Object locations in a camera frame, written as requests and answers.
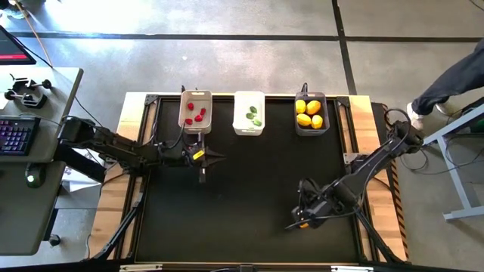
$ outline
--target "rgb keyboard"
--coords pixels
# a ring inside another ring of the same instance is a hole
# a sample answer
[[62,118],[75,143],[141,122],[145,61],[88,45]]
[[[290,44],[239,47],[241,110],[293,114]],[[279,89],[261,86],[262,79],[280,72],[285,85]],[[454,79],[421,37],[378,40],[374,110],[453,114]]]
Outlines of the rgb keyboard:
[[37,117],[0,116],[0,156],[27,156],[35,139]]

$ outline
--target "gray container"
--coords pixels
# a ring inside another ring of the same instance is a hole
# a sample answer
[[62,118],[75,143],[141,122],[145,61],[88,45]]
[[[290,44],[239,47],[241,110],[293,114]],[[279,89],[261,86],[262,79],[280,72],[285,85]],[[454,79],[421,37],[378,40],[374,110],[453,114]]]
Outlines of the gray container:
[[[189,110],[188,103],[194,104],[194,110]],[[190,90],[183,91],[180,99],[180,113],[178,115],[178,125],[181,127],[187,118],[195,120],[195,116],[200,114],[200,110],[205,108],[206,112],[202,122],[195,122],[193,125],[186,125],[186,134],[209,134],[212,131],[212,92]]]
[[[321,103],[321,109],[315,113],[323,118],[323,126],[320,129],[306,128],[297,123],[296,101],[298,100],[304,100],[306,105],[313,100]],[[319,136],[330,128],[330,121],[327,116],[326,96],[322,92],[308,92],[308,83],[304,83],[301,91],[294,98],[294,122],[296,124],[296,133],[299,136]]]

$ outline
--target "person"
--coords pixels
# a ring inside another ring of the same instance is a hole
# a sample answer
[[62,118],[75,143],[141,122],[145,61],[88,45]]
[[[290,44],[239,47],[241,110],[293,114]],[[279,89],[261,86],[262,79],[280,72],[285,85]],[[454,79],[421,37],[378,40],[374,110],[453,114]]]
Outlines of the person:
[[407,105],[411,124],[418,130],[424,129],[423,119],[431,114],[434,106],[447,115],[454,114],[448,105],[448,98],[484,86],[484,39],[474,52],[448,68],[423,94]]
[[22,11],[15,5],[15,2],[10,3],[9,0],[0,0],[0,15],[10,16],[14,19],[25,18]]

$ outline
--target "metal stand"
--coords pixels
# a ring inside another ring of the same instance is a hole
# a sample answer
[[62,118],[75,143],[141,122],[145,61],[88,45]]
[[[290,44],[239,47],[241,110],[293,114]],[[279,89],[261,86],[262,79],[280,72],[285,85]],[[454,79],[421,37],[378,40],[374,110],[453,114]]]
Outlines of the metal stand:
[[[484,104],[425,138],[423,145],[427,146],[436,141],[439,144],[441,152],[444,153],[447,150],[447,139],[445,138],[447,134],[459,131],[463,127],[466,127],[470,122],[476,121],[482,116],[484,116]],[[448,154],[447,156],[445,154],[443,155],[445,164],[449,170],[448,172],[451,175],[452,182],[454,182],[455,189],[457,190],[459,198],[462,202],[462,206],[464,207],[462,210],[444,214],[444,219],[447,221],[476,215],[484,215],[484,206],[482,206],[477,199],[476,192],[474,191],[472,184],[466,184],[461,181],[458,170],[455,168],[455,165],[449,161],[449,159],[452,159],[451,154]]]

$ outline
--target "green leaf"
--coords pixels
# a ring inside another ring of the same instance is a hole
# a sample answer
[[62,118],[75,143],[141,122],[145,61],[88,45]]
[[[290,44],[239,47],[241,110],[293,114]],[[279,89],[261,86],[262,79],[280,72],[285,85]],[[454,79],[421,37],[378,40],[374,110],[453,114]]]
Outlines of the green leaf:
[[253,123],[254,125],[257,125],[257,126],[261,126],[261,125],[262,125],[262,122],[260,122],[258,119],[254,119],[254,120],[252,121],[252,123]]

